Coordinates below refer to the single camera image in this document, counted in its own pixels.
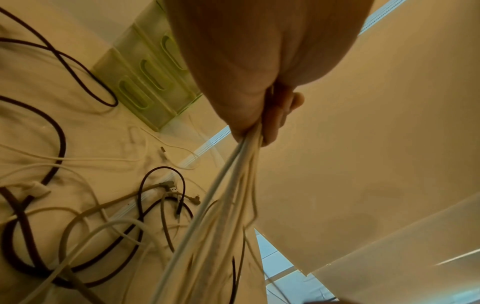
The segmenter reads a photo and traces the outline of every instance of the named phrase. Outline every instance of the green plastic organizer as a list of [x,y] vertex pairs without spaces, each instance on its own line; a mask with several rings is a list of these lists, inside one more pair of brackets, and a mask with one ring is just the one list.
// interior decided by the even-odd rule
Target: green plastic organizer
[[202,95],[157,2],[148,5],[93,72],[155,131]]

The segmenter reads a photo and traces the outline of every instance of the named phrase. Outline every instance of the hand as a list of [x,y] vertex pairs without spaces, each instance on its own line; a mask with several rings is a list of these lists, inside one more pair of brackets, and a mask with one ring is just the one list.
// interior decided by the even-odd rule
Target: hand
[[304,103],[298,85],[329,72],[373,0],[165,0],[201,91],[239,140],[262,119],[264,144]]

